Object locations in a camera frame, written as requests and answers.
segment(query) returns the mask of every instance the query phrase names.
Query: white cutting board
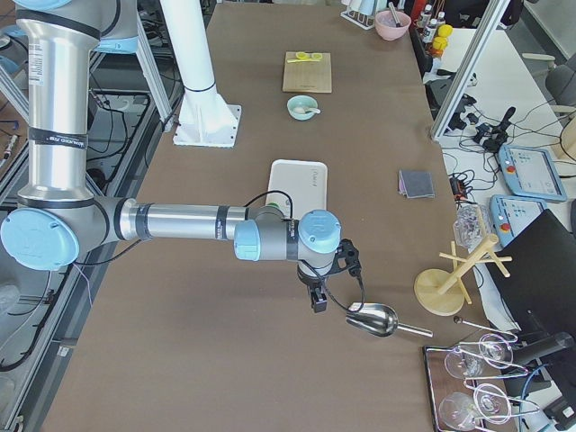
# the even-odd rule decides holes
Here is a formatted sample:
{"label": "white cutting board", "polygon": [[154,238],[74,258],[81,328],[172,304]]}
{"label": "white cutting board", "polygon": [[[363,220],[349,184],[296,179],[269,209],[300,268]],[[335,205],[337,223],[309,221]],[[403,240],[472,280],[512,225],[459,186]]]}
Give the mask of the white cutting board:
{"label": "white cutting board", "polygon": [[[270,168],[268,190],[280,190],[292,197],[293,218],[301,219],[312,210],[326,210],[326,188],[328,168],[321,162],[303,160],[275,160]],[[280,193],[270,193],[266,204],[275,204],[290,216],[290,204]]]}

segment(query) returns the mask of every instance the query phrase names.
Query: black monitor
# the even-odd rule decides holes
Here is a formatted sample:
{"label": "black monitor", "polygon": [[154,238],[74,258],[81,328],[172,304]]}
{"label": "black monitor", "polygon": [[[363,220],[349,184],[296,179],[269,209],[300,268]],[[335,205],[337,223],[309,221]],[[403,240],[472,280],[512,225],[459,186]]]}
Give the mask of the black monitor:
{"label": "black monitor", "polygon": [[[538,216],[498,253],[510,256],[506,278],[489,271],[522,335],[532,341],[567,332],[576,338],[576,238],[550,210]],[[568,404],[576,410],[576,349],[541,358]]]}

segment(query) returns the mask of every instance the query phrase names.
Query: white post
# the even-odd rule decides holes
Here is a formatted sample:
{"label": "white post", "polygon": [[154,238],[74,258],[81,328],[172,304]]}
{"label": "white post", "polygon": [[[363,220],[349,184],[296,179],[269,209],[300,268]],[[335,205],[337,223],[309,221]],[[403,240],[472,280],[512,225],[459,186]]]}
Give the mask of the white post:
{"label": "white post", "polygon": [[241,108],[226,105],[216,89],[200,1],[160,3],[185,90],[174,143],[234,147]]}
{"label": "white post", "polygon": [[476,67],[476,63],[486,48],[488,39],[492,35],[492,32],[496,30],[500,18],[508,7],[508,3],[509,0],[490,0],[488,3],[486,12],[484,12],[480,25],[478,25],[478,29],[472,38],[470,47],[464,55],[462,64],[458,68],[454,81],[450,85],[448,94],[446,95],[446,98],[438,111],[436,120],[432,125],[432,130],[430,131],[432,140],[438,140],[442,135],[444,135],[446,127],[454,115],[456,106],[460,102],[460,99],[462,99],[464,89],[470,80],[470,76]]}

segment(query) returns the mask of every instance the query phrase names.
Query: blue device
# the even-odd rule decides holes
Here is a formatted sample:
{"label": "blue device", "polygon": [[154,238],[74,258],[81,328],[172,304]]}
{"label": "blue device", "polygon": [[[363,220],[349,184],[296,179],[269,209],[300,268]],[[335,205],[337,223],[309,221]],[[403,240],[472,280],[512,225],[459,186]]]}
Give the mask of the blue device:
{"label": "blue device", "polygon": [[505,247],[546,209],[546,201],[540,198],[514,195],[492,196],[490,213],[500,244]]}
{"label": "blue device", "polygon": [[545,148],[503,145],[498,156],[504,180],[514,195],[558,203],[568,199]]}

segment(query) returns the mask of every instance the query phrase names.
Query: brown table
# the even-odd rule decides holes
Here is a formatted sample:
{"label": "brown table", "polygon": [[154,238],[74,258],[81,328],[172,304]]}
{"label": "brown table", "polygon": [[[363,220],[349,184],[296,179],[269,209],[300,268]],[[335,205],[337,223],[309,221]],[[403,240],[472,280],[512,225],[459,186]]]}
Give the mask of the brown table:
{"label": "brown table", "polygon": [[[328,209],[360,250],[368,300],[433,329],[378,338],[335,304],[315,315],[294,263],[241,262],[229,242],[155,239],[111,265],[45,431],[431,430],[424,344],[470,333],[422,309],[416,275],[448,269],[455,207],[410,38],[380,39],[339,8],[220,4],[208,29],[219,91],[243,107],[232,150],[166,135],[139,201],[242,205],[278,158],[328,166]],[[287,50],[332,54],[322,114],[289,117]],[[427,170],[435,199],[408,200],[399,168]],[[328,281],[344,303],[347,274]],[[482,320],[477,290],[463,316]]]}

